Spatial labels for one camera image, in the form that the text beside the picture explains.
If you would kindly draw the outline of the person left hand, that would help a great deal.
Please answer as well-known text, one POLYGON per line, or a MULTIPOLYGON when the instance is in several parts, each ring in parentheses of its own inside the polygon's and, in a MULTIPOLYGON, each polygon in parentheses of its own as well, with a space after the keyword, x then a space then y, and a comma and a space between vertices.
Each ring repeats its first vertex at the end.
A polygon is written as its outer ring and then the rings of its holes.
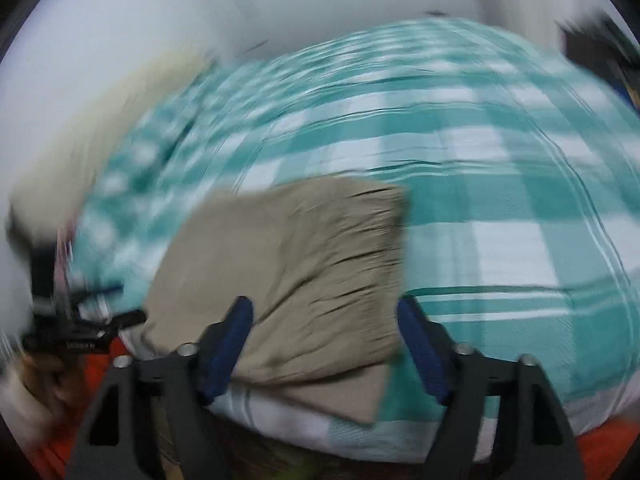
POLYGON ((57 356, 21 356, 1 378, 1 416, 14 426, 49 426, 68 401, 66 366, 57 356))

